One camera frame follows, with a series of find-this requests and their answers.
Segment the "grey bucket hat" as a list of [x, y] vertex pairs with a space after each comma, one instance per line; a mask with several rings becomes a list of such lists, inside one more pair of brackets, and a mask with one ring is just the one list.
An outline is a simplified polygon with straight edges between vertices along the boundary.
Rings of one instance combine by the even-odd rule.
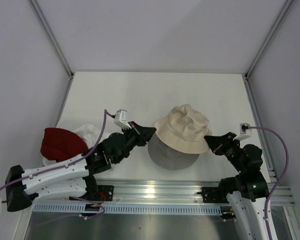
[[147, 144], [151, 160], [159, 167], [178, 171], [191, 167], [199, 158], [199, 154], [188, 154], [177, 151], [163, 143], [154, 135]]

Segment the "beige bucket hat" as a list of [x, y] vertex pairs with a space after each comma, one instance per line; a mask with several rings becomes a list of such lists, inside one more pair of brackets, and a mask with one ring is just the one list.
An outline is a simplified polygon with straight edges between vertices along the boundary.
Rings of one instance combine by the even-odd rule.
[[156, 136], [168, 147], [185, 154], [202, 154], [209, 150], [205, 136], [211, 136], [210, 121], [190, 104], [174, 107], [153, 124]]

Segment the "dark red bucket hat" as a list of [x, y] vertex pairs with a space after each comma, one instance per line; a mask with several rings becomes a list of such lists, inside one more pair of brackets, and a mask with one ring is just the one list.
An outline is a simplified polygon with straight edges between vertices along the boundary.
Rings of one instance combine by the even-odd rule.
[[63, 162], [88, 150], [86, 143], [69, 130], [55, 127], [44, 130], [40, 152], [49, 161]]

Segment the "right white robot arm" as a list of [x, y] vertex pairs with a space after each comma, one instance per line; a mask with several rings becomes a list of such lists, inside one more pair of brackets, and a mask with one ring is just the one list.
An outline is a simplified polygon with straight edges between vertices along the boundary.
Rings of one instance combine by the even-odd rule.
[[240, 146], [236, 134], [205, 136], [211, 151], [225, 156], [238, 174], [220, 180], [214, 191], [216, 199], [228, 202], [232, 207], [237, 229], [243, 240], [276, 240], [278, 238], [270, 210], [269, 189], [261, 166], [262, 150], [254, 144]]

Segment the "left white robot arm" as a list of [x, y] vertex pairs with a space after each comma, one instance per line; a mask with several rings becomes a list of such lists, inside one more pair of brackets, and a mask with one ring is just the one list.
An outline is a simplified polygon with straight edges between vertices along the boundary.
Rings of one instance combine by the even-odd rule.
[[128, 122], [129, 128], [109, 135], [85, 153], [44, 167], [10, 168], [5, 180], [6, 208], [18, 212], [34, 202], [53, 198], [94, 200], [98, 184], [94, 175], [103, 173], [129, 157], [134, 147], [144, 147], [156, 132], [155, 127]]

